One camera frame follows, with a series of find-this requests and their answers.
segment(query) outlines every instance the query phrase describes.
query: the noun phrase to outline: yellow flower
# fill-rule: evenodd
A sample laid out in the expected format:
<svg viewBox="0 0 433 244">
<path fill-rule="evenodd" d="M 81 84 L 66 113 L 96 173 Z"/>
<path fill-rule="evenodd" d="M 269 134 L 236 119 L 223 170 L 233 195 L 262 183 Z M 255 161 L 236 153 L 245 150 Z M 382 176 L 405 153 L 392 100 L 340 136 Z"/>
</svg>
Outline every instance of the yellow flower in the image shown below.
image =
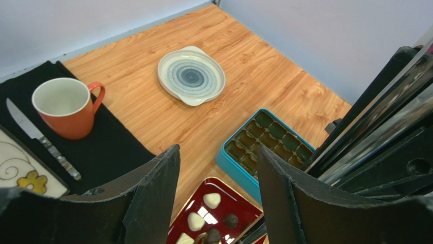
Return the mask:
<svg viewBox="0 0 433 244">
<path fill-rule="evenodd" d="M 44 194 L 47 192 L 47 188 L 45 187 L 47 181 L 48 179 L 46 176 L 38 176 L 38 173 L 34 170 L 30 171 L 27 174 L 27 177 L 19 178 L 17 183 L 19 187 L 26 188 L 36 193 Z"/>
</svg>

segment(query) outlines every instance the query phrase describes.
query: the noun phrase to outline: wood grain surface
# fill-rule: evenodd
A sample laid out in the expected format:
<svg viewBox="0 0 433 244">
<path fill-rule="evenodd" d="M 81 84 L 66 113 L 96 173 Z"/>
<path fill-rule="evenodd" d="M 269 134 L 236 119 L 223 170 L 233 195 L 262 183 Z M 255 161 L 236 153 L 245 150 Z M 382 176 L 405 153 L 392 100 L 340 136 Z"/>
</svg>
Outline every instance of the wood grain surface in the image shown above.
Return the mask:
<svg viewBox="0 0 433 244">
<path fill-rule="evenodd" d="M 173 98 L 158 82 L 159 60 L 197 46 L 225 71 L 221 95 L 198 107 Z M 312 146 L 350 105 L 239 22 L 211 5 L 64 62 L 81 81 L 105 84 L 104 104 L 152 153 L 180 144 L 181 169 L 172 219 L 203 179 L 215 176 L 258 205 L 216 164 L 228 139 L 267 108 Z"/>
</svg>

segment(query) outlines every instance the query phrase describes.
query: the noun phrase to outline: dark chocolate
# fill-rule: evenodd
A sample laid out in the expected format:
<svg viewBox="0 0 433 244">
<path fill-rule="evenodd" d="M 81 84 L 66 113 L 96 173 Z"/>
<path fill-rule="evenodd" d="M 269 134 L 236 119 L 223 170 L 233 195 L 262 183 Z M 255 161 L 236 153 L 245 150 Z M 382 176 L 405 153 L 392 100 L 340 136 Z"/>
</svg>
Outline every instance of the dark chocolate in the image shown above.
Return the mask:
<svg viewBox="0 0 433 244">
<path fill-rule="evenodd" d="M 237 218 L 236 215 L 229 213 L 224 218 L 224 224 L 229 229 L 235 229 L 237 227 L 237 225 L 239 224 L 239 219 Z"/>
<path fill-rule="evenodd" d="M 215 229 L 211 228 L 207 232 L 206 237 L 203 240 L 203 244 L 219 244 L 221 240 L 221 233 Z"/>
</svg>

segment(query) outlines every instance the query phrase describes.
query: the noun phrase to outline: blue tray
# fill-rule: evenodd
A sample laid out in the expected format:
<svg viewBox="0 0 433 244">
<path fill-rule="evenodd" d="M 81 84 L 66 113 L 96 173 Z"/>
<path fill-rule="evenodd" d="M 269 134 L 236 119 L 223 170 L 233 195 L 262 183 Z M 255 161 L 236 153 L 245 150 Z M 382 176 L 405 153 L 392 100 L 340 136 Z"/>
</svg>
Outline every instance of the blue tray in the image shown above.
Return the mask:
<svg viewBox="0 0 433 244">
<path fill-rule="evenodd" d="M 267 109 L 259 109 L 224 144 L 215 157 L 216 164 L 257 202 L 257 149 L 263 145 L 280 158 L 300 168 L 314 148 Z"/>
</svg>

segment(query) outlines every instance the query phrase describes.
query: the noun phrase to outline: white chocolate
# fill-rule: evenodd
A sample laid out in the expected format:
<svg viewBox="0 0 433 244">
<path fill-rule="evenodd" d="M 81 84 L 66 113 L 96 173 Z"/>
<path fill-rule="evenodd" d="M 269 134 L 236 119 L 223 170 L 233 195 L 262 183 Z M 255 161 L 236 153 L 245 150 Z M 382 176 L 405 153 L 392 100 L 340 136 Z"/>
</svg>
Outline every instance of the white chocolate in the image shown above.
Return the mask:
<svg viewBox="0 0 433 244">
<path fill-rule="evenodd" d="M 188 226 L 192 231 L 201 230 L 204 226 L 204 219 L 195 212 L 190 213 L 188 216 Z"/>
<path fill-rule="evenodd" d="M 203 196 L 203 201 L 206 206 L 215 209 L 221 203 L 221 195 L 218 193 L 210 193 Z"/>
<path fill-rule="evenodd" d="M 192 239 L 189 235 L 182 233 L 176 244 L 194 244 L 194 239 Z"/>
</svg>

